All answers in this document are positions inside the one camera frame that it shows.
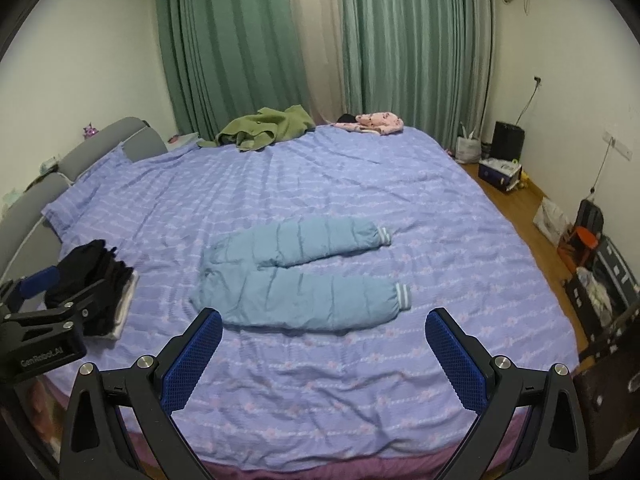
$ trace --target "white plastic bag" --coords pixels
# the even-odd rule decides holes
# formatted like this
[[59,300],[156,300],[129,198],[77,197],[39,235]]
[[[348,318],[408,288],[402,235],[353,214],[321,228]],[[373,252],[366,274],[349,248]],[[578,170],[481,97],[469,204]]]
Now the white plastic bag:
[[546,197],[542,199],[542,204],[533,217],[533,223],[556,247],[566,229],[571,225],[571,221],[562,210]]
[[480,145],[480,139],[458,137],[456,162],[460,162],[461,164],[475,164],[476,162],[480,162],[481,154],[482,146]]
[[587,291],[591,306],[600,319],[600,325],[603,328],[609,326],[611,321],[613,321],[613,309],[607,289],[596,280],[592,272],[589,272],[584,267],[578,267],[575,273],[580,283],[582,283],[584,290]]

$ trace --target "black bag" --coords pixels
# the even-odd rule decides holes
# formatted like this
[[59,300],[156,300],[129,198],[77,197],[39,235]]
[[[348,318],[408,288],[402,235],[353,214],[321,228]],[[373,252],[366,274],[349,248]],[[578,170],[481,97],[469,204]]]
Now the black bag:
[[602,209],[596,206],[591,200],[585,198],[580,202],[580,209],[575,218],[575,227],[585,227],[596,238],[600,239],[604,229],[604,215]]
[[355,115],[351,115],[351,114],[342,114],[340,116],[340,119],[338,119],[337,121],[335,121],[337,123],[357,123],[358,120],[356,119]]

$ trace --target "folded clothes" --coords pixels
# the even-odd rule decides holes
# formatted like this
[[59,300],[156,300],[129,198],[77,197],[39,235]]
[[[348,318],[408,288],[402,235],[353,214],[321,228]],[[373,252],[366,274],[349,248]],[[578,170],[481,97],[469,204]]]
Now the folded clothes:
[[337,122],[333,126],[350,132],[369,132],[372,134],[388,135],[401,132],[404,122],[391,112],[377,112],[356,116],[356,123]]
[[386,228],[357,218],[288,220],[233,234],[205,251],[191,301],[227,325],[318,332],[372,328],[409,310],[406,285],[291,267],[391,245]]
[[120,297],[120,301],[116,306],[116,313],[113,317],[113,329],[108,334],[103,336],[105,339],[113,339],[118,340],[122,335],[122,330],[124,329],[124,323],[127,320],[127,316],[129,315],[129,307],[131,306],[131,300],[133,300],[133,293],[136,290],[136,285],[138,284],[138,273],[134,270],[129,278],[129,281],[125,284],[124,289],[122,290],[122,296]]
[[105,296],[97,298],[104,309],[93,319],[84,323],[84,335],[105,336],[116,326],[116,310],[122,292],[132,276],[133,269],[115,259],[116,248],[107,250],[104,240],[92,240],[74,248],[57,264],[60,272],[58,284],[46,291],[44,303],[47,308],[57,308],[70,298],[105,280]]

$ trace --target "white sheer curtain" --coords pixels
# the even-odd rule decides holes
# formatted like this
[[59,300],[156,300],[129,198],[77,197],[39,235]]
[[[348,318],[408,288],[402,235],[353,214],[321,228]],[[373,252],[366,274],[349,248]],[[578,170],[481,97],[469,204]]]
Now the white sheer curtain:
[[290,0],[316,123],[334,122],[345,111],[342,82],[341,0]]

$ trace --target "purple bedsheet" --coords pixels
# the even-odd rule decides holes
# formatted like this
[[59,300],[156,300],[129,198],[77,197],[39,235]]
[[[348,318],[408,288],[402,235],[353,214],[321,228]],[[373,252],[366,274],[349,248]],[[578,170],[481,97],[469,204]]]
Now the purple bedsheet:
[[[207,462],[291,472],[362,456],[416,460],[455,445],[474,414],[425,342],[424,318],[437,306],[519,366],[577,366],[572,327],[529,248],[413,128],[379,137],[321,126],[260,153],[187,146],[135,164],[116,149],[46,214],[63,252],[105,238],[140,274],[120,341],[88,345],[85,360],[101,369],[155,354],[187,327],[202,250],[220,236],[307,214],[359,216],[392,231],[391,247],[303,269],[411,283],[414,306],[393,322],[346,336],[225,331],[174,413]],[[77,369],[49,378],[68,395]]]

